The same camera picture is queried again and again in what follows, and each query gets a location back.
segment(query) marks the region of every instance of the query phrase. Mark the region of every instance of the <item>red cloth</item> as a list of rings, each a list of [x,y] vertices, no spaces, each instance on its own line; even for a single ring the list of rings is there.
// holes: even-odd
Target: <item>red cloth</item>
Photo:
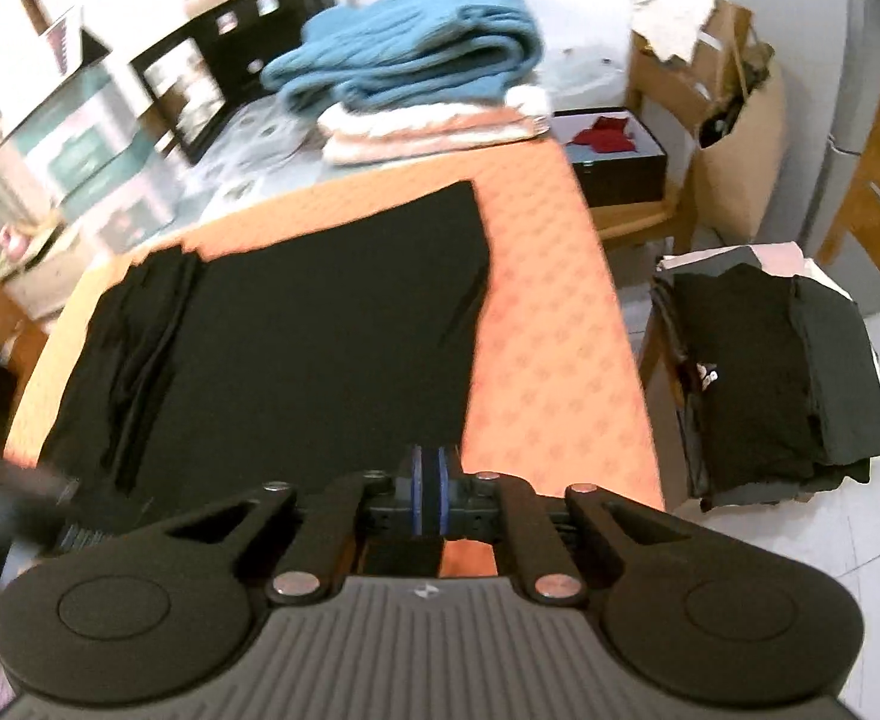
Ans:
[[[590,129],[581,130],[570,142],[577,146],[589,146],[598,154],[636,151],[636,144],[624,132],[627,122],[626,118],[600,116]]]

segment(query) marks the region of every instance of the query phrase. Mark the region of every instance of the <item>blue stripe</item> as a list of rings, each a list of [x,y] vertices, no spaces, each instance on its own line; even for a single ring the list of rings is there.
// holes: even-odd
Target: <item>blue stripe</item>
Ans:
[[[424,455],[419,445],[413,448],[413,535],[424,534]]]
[[[446,450],[440,447],[440,535],[446,536],[449,523],[449,469],[446,467]]]

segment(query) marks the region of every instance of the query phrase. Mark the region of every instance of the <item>mirror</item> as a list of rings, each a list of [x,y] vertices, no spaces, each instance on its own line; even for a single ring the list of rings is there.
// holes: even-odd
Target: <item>mirror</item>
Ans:
[[[147,83],[160,107],[187,143],[193,143],[223,107],[223,92],[196,43],[184,40],[148,67]]]

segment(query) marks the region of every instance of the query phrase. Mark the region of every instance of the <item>ribbed gray surface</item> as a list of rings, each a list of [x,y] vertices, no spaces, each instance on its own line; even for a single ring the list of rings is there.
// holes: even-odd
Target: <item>ribbed gray surface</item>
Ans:
[[[585,618],[531,604],[508,579],[352,577],[328,603],[280,610],[229,672],[122,710],[28,697],[4,720],[635,720],[729,718],[649,688]],[[849,718],[822,700],[750,717]]]

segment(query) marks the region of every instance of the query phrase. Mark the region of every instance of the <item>stack of folded clothes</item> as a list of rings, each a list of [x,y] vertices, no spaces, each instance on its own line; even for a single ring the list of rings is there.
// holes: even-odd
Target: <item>stack of folded clothes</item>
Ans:
[[[856,304],[795,244],[671,258],[653,299],[680,364],[693,497],[769,503],[870,480],[873,349]]]
[[[319,120],[328,162],[353,164],[546,132],[547,97],[525,83],[541,58],[523,0],[381,0],[316,15],[260,80]]]

